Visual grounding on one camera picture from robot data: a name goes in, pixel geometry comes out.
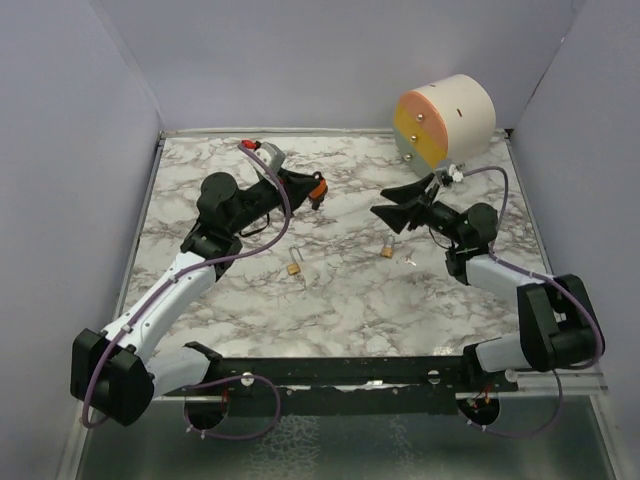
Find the aluminium frame rail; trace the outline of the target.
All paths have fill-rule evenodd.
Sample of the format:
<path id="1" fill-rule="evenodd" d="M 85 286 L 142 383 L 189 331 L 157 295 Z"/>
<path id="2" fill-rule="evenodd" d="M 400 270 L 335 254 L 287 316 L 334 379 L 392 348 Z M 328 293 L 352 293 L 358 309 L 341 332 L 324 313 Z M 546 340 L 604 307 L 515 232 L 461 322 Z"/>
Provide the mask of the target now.
<path id="1" fill-rule="evenodd" d="M 597 369 L 558 370 L 557 375 L 550 372 L 519 373 L 517 385 L 522 394 L 554 396 L 558 393 L 557 380 L 560 380 L 563 393 L 569 396 L 593 396 L 608 391 L 604 375 Z"/>

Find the brass long-shackle padlock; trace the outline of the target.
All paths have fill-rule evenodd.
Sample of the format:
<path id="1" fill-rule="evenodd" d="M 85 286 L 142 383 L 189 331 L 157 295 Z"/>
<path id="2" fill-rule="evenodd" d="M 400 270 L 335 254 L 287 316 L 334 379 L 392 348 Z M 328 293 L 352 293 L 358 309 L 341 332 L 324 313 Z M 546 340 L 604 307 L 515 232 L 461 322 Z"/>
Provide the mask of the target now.
<path id="1" fill-rule="evenodd" d="M 383 246 L 380 251 L 380 256 L 386 259 L 392 259 L 394 255 L 395 248 L 395 236 L 387 235 L 384 238 Z"/>

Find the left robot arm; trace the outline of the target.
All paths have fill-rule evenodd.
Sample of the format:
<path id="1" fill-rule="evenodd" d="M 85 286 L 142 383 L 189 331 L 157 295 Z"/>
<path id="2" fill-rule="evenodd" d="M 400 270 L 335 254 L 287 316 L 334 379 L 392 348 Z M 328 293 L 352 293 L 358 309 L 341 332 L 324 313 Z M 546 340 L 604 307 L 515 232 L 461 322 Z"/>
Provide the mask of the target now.
<path id="1" fill-rule="evenodd" d="M 120 318 L 100 332 L 89 329 L 72 344 L 72 395 L 82 401 L 81 422 L 95 427 L 90 413 L 122 426 L 134 423 L 157 397 L 192 387 L 206 395 L 220 385 L 219 356 L 190 342 L 177 353 L 153 352 L 186 308 L 221 279 L 234 261 L 247 257 L 240 232 L 274 209 L 287 217 L 306 200 L 318 205 L 326 190 L 322 175 L 280 170 L 246 190 L 226 172 L 207 176 L 196 202 L 196 223 L 173 264 Z"/>

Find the round pastel drawer cabinet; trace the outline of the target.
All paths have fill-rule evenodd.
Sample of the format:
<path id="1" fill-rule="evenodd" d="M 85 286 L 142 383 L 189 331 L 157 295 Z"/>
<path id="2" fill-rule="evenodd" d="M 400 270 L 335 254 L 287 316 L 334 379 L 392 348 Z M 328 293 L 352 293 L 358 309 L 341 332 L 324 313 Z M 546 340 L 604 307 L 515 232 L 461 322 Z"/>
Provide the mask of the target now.
<path id="1" fill-rule="evenodd" d="M 404 92 L 393 114 L 397 149 L 420 178 L 483 153 L 495 128 L 491 97 L 464 74 Z"/>

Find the orange black padlock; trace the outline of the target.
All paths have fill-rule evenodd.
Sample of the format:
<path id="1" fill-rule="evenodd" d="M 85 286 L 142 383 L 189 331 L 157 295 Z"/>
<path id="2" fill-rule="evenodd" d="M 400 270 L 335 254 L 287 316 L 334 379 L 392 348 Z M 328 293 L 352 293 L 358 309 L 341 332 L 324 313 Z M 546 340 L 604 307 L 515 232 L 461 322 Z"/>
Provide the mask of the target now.
<path id="1" fill-rule="evenodd" d="M 320 171 L 313 174 L 314 178 L 319 182 L 316 188 L 308 195 L 311 202 L 311 208 L 317 211 L 322 205 L 324 198 L 328 192 L 327 181 Z"/>

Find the small brass padlock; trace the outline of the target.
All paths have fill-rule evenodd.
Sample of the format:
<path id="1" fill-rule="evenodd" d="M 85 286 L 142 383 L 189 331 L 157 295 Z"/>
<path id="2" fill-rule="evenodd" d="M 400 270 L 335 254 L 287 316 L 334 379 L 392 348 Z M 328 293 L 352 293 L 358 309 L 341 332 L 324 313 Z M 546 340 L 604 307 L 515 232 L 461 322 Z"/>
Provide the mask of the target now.
<path id="1" fill-rule="evenodd" d="M 295 279 L 303 289 L 306 289 L 306 280 L 302 273 L 302 262 L 304 261 L 304 259 L 301 251 L 297 246 L 292 245 L 288 249 L 288 252 L 291 262 L 286 267 L 287 273 L 290 277 Z"/>

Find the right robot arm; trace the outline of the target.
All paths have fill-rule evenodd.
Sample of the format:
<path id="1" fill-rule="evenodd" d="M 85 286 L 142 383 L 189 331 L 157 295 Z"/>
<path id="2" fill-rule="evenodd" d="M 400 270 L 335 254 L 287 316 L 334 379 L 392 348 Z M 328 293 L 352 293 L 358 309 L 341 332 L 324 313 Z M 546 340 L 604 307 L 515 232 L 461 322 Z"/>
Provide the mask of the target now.
<path id="1" fill-rule="evenodd" d="M 393 232 L 426 227 L 450 242 L 445 253 L 449 275 L 459 283 L 489 292 L 516 308 L 514 334 L 465 347 L 461 383 L 481 391 L 496 372 L 593 366 L 605 351 L 605 339 L 583 281 L 576 275 L 550 276 L 496 256 L 501 212 L 479 202 L 457 211 L 438 200 L 435 174 L 412 184 L 382 190 L 387 204 L 371 211 Z"/>

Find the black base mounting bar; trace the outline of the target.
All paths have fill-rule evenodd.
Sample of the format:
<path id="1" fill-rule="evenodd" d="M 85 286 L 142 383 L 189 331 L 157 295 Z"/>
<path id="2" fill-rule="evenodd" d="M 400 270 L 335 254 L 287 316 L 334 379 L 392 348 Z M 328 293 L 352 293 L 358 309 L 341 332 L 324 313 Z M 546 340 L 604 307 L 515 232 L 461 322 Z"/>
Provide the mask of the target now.
<path id="1" fill-rule="evenodd" d="M 208 350 L 210 366 L 196 386 L 170 396 L 228 403 L 236 416 L 454 415 L 457 399 L 517 391 L 504 372 L 482 373 L 454 356 L 224 357 Z"/>

